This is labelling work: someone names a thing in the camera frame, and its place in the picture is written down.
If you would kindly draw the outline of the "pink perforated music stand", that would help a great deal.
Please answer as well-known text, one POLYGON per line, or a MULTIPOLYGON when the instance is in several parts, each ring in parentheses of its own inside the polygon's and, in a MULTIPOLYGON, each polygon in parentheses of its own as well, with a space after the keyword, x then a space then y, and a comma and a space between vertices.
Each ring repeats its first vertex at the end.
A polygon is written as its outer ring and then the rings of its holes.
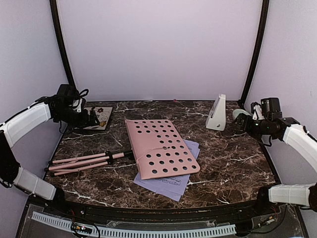
POLYGON ((170 120, 125 121, 131 150, 55 160, 45 168, 55 176, 111 165, 116 159, 134 159, 141 179, 194 174, 200 166, 170 120))

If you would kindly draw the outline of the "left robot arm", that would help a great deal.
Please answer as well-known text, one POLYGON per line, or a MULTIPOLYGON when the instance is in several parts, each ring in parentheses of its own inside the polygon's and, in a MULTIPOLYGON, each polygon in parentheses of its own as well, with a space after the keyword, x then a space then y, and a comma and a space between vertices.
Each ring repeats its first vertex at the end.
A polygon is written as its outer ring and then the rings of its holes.
POLYGON ((54 95, 42 97, 0 125, 0 183, 6 188, 15 186, 21 190, 51 201, 50 207, 59 216, 66 216, 70 206, 62 198, 64 193, 54 185, 24 169, 17 162, 12 148, 37 126, 53 120, 65 122, 75 128, 99 125, 93 110, 84 108, 85 100, 54 95))

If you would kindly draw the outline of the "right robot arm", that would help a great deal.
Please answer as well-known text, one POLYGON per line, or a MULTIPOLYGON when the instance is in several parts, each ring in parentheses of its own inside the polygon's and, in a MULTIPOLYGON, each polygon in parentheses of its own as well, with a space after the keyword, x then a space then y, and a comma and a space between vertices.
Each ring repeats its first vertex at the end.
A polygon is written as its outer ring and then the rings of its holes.
MULTIPOLYGON (((317 140, 310 135, 305 126, 293 118, 274 120, 258 119, 240 113, 234 117, 235 124, 254 139, 268 135, 269 139, 279 139, 297 151, 310 166, 317 169, 317 140)), ((317 210, 317 184, 278 184, 261 187, 257 200, 253 203, 253 211, 263 215, 273 203, 294 204, 317 210)))

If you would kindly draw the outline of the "floral pattern coaster tile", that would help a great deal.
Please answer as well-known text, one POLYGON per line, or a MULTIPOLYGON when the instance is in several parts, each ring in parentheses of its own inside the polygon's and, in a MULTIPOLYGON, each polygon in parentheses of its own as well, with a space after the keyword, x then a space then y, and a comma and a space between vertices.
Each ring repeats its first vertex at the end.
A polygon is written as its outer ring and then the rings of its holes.
POLYGON ((96 113, 96 117, 99 120, 100 124, 99 126, 94 125, 94 126, 88 126, 85 127, 85 130, 105 130, 106 125, 109 121, 111 112, 112 112, 112 107, 85 107, 88 112, 90 112, 91 109, 93 109, 96 113))

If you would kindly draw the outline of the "pale green ceramic bowl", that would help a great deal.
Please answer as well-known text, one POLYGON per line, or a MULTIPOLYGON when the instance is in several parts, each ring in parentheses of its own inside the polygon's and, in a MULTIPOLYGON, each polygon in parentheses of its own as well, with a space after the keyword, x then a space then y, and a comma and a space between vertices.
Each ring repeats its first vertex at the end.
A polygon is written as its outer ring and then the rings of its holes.
POLYGON ((239 115, 247 115, 247 116, 251 116, 251 114, 249 112, 247 112, 246 110, 243 109, 235 109, 232 113, 233 115, 233 121, 236 121, 237 118, 239 117, 239 115))

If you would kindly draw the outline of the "white metronome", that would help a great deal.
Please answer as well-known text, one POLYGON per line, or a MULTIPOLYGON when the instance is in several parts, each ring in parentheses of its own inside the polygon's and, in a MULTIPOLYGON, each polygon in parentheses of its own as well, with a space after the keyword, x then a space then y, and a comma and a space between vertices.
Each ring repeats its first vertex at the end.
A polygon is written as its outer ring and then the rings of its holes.
POLYGON ((226 126, 226 95, 219 94, 215 100, 205 126, 207 129, 224 131, 226 126))

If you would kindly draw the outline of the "left black frame post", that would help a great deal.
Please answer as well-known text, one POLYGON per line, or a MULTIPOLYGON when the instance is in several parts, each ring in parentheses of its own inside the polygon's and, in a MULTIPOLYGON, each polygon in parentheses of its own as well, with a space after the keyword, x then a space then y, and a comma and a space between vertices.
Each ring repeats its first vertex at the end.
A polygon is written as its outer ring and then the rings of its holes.
POLYGON ((56 0, 49 0, 50 2, 50 9, 51 9, 51 15, 52 15, 52 20, 53 20, 53 27, 55 31, 55 37, 60 53, 60 57, 62 60, 63 68, 65 71, 65 75, 68 81, 68 84, 76 88, 74 77, 72 75, 68 55, 66 52, 66 47, 64 43, 64 38, 62 34, 62 28, 61 28, 61 23, 60 23, 60 18, 59 18, 59 12, 58 12, 58 7, 57 7, 57 1, 56 0))

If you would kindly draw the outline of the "black frame post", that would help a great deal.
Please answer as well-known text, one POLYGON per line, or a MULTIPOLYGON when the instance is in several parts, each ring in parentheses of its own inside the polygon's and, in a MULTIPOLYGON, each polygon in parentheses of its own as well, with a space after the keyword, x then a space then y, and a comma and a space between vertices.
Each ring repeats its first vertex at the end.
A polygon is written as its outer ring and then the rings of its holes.
POLYGON ((238 100, 238 105, 240 108, 244 108, 244 106, 245 106, 246 99, 247 99, 248 94, 250 92, 253 78, 255 75, 256 67, 258 64, 258 60, 259 60, 259 56, 260 56, 260 52, 261 52, 261 48, 262 48, 264 33, 265 33, 265 27, 266 27, 268 10, 269 10, 269 2, 270 2, 269 0, 262 1, 259 26, 258 26, 254 50, 253 50, 253 54, 252 54, 252 58, 251 58, 251 62, 250 62, 250 67, 248 70, 248 74, 246 77, 246 81, 244 84, 242 95, 241 95, 240 99, 238 100))
POLYGON ((60 18, 59 18, 59 12, 58 12, 58 7, 57 7, 57 1, 56 0, 49 0, 50 2, 50 9, 51 9, 51 15, 52 15, 52 20, 53 20, 53 27, 55 31, 55 37, 60 53, 60 57, 62 60, 63 68, 65 71, 65 75, 68 81, 68 84, 76 88, 74 77, 72 75, 68 55, 66 52, 66 47, 64 43, 64 38, 62 34, 62 28, 61 28, 61 23, 60 23, 60 18))

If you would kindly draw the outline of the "right black frame post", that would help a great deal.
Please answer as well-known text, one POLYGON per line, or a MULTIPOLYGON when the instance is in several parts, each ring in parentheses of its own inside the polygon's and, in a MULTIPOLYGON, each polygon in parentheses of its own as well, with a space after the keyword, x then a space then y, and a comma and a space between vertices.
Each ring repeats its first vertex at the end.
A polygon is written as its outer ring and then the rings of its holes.
POLYGON ((258 60, 259 60, 259 56, 260 56, 260 52, 261 52, 261 48, 262 48, 264 33, 265 33, 265 27, 266 27, 268 10, 269 10, 269 2, 270 2, 269 0, 262 1, 259 26, 258 26, 254 50, 253 50, 253 54, 252 54, 252 58, 251 58, 251 62, 250 62, 250 67, 248 70, 248 74, 246 77, 246 81, 244 84, 242 95, 241 95, 240 99, 238 100, 238 105, 240 108, 244 108, 244 106, 245 106, 246 99, 247 99, 248 94, 250 92, 253 78, 255 75, 256 67, 258 64, 258 60))

